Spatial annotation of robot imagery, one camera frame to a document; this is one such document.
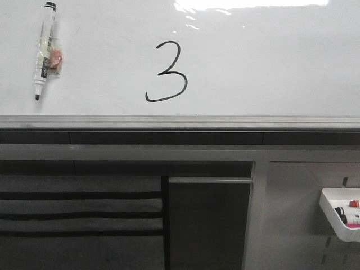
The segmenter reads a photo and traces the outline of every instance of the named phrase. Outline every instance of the whiteboard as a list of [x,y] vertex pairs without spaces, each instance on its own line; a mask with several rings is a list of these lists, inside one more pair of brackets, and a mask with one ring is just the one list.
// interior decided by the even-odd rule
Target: whiteboard
[[[200,116],[225,122],[251,117],[255,123],[337,119],[360,127],[357,0],[55,3],[54,36],[64,64],[36,101],[45,1],[0,1],[2,123],[42,116],[181,116],[191,122]],[[156,48],[166,41],[181,47],[170,71],[188,84],[177,97],[149,102],[146,93],[161,99],[185,85],[182,75],[158,75],[178,53],[175,43]]]

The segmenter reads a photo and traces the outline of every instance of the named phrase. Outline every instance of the red marker cap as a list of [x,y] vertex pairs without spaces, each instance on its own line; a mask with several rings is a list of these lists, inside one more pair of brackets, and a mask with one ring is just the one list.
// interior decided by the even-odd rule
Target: red marker cap
[[350,202],[350,207],[360,207],[360,201],[354,200]]

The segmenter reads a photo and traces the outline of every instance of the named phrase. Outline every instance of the handwritten number 3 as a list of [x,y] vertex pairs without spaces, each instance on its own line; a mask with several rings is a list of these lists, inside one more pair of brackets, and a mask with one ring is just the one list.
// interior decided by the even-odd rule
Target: handwritten number 3
[[163,45],[165,45],[165,44],[167,44],[167,43],[174,43],[174,44],[176,44],[176,46],[178,47],[178,53],[176,54],[176,57],[175,57],[173,63],[170,65],[170,67],[168,67],[167,69],[165,69],[163,72],[158,73],[158,76],[165,75],[165,74],[178,74],[178,75],[180,75],[180,76],[182,76],[182,77],[184,78],[185,84],[184,84],[184,87],[182,88],[182,90],[181,90],[180,92],[178,92],[177,94],[174,94],[174,95],[172,95],[172,96],[170,96],[170,97],[159,98],[159,99],[157,99],[157,100],[152,100],[152,99],[150,99],[149,96],[148,96],[148,94],[147,94],[147,92],[146,92],[146,93],[145,93],[145,98],[146,98],[147,101],[150,101],[150,102],[156,102],[156,101],[162,101],[162,100],[169,100],[169,99],[171,99],[171,98],[177,97],[177,96],[181,95],[181,94],[185,91],[185,89],[186,89],[186,87],[187,87],[187,78],[186,78],[186,76],[185,76],[184,74],[182,74],[182,73],[180,73],[180,72],[177,72],[177,71],[170,71],[170,69],[173,68],[173,66],[176,64],[176,62],[178,61],[179,56],[180,56],[180,51],[181,51],[181,49],[180,49],[179,43],[177,43],[177,42],[175,42],[175,41],[171,41],[171,40],[170,40],[170,41],[165,41],[165,42],[163,42],[162,44],[157,45],[156,48],[159,49],[159,48],[161,48]]

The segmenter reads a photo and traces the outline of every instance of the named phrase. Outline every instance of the white marker holder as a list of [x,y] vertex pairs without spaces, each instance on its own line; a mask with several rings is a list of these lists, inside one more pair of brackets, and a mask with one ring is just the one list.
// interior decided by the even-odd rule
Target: white marker holder
[[323,188],[320,207],[339,239],[345,242],[360,242],[360,228],[349,228],[341,220],[335,207],[347,207],[352,200],[360,198],[360,188]]

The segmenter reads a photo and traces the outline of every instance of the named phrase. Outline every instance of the whiteboard frame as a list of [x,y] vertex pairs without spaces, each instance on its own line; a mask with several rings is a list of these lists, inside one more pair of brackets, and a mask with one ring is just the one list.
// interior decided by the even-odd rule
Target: whiteboard frame
[[2,115],[0,129],[237,129],[360,131],[360,117]]

